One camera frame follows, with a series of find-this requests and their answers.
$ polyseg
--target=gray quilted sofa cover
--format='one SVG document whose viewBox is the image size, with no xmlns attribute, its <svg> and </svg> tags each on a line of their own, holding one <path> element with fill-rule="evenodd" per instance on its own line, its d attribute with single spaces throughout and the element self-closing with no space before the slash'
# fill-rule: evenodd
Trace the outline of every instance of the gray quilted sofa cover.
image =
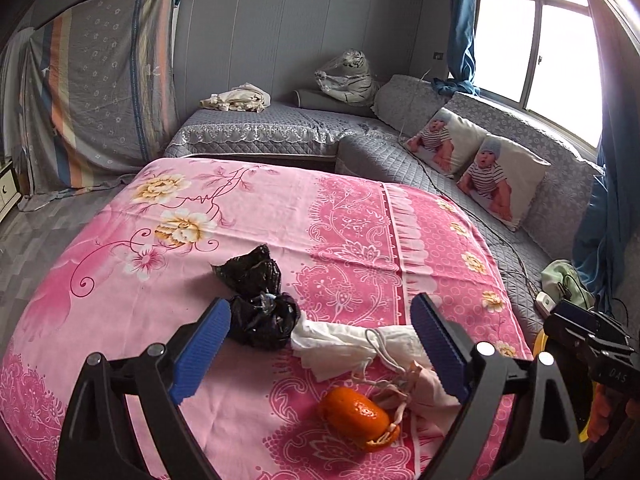
<svg viewBox="0 0 640 480">
<path fill-rule="evenodd" d="M 417 133 L 444 103 L 428 83 L 415 78 L 394 76 L 388 85 L 390 88 L 380 90 L 374 111 L 382 120 L 408 136 Z M 446 108 L 492 134 L 526 146 L 551 163 L 523 227 L 518 231 L 509 231 L 462 193 L 454 180 L 440 175 L 410 155 L 401 146 L 404 135 L 353 136 L 341 140 L 336 173 L 407 184 L 432 193 L 443 192 L 481 219 L 482 222 L 473 218 L 472 221 L 496 259 L 514 314 L 532 347 L 543 319 L 535 309 L 518 257 L 533 286 L 540 290 L 540 272 L 552 260 L 571 257 L 575 231 L 591 195 L 593 176 L 600 174 L 601 169 L 580 158 L 561 137 L 481 98 L 457 93 L 446 103 Z"/>
<path fill-rule="evenodd" d="M 335 160 L 345 136 L 398 133 L 377 119 L 272 103 L 255 112 L 196 111 L 175 134 L 164 156 L 260 155 Z"/>
</svg>

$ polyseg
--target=silver bolt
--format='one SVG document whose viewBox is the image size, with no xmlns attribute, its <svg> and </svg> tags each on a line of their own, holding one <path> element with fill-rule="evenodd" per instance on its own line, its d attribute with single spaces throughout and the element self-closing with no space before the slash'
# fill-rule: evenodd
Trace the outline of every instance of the silver bolt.
<svg viewBox="0 0 640 480">
<path fill-rule="evenodd" d="M 89 366 L 95 366 L 99 364 L 101 360 L 102 360 L 102 355 L 100 355 L 100 352 L 94 352 L 90 354 L 89 357 L 86 359 L 86 363 Z"/>
<path fill-rule="evenodd" d="M 549 352 L 540 352 L 538 359 L 543 365 L 551 366 L 554 363 L 554 357 Z"/>
<path fill-rule="evenodd" d="M 158 357 L 164 354 L 164 345 L 162 343 L 153 343 L 149 345 L 149 348 L 146 349 L 146 353 L 148 353 L 151 357 Z"/>
<path fill-rule="evenodd" d="M 476 345 L 476 350 L 482 355 L 489 357 L 489 355 L 495 354 L 495 348 L 491 343 L 487 341 L 481 341 Z"/>
</svg>

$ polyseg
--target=peeled orange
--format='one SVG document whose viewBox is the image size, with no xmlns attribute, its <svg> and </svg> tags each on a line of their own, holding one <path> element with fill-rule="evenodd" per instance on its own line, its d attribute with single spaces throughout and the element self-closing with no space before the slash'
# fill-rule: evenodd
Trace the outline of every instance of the peeled orange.
<svg viewBox="0 0 640 480">
<path fill-rule="evenodd" d="M 354 441 L 364 451 L 377 451 L 398 439 L 400 426 L 391 424 L 388 413 L 356 390 L 338 386 L 318 404 L 322 420 Z"/>
</svg>

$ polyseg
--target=pink bedspread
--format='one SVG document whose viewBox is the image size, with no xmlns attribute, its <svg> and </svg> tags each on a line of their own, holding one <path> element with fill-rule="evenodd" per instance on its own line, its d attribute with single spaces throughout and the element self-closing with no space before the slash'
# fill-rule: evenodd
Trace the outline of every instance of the pink bedspread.
<svg viewBox="0 0 640 480">
<path fill-rule="evenodd" d="M 44 477 L 54 478 L 66 404 L 85 357 L 100 350 L 123 358 L 167 341 L 213 297 L 229 297 L 210 264 L 261 243 L 282 270 L 283 290 L 311 319 L 403 324 L 411 298 L 424 291 L 473 339 L 530 356 L 497 266 L 455 204 L 405 186 L 295 168 L 156 160 L 60 257 L 2 361 L 0 415 Z M 222 478 L 413 479 L 440 445 L 440 431 L 409 415 L 396 445 L 357 451 L 315 416 L 329 387 L 349 383 L 341 379 L 316 383 L 289 351 L 226 341 L 181 409 Z M 139 405 L 130 407 L 160 478 L 166 472 L 140 429 Z M 509 409 L 504 398 L 476 478 L 489 471 Z"/>
</svg>

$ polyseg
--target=green cloth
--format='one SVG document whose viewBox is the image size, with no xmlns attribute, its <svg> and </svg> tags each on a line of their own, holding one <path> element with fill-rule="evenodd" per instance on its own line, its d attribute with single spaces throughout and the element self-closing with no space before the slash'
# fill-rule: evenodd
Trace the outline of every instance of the green cloth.
<svg viewBox="0 0 640 480">
<path fill-rule="evenodd" d="M 542 290 L 551 296 L 551 299 L 556 303 L 566 299 L 587 309 L 595 304 L 595 298 L 582 286 L 578 273 L 569 260 L 551 262 L 540 274 L 540 281 L 542 282 Z M 562 295 L 563 289 L 571 293 L 571 299 Z"/>
</svg>

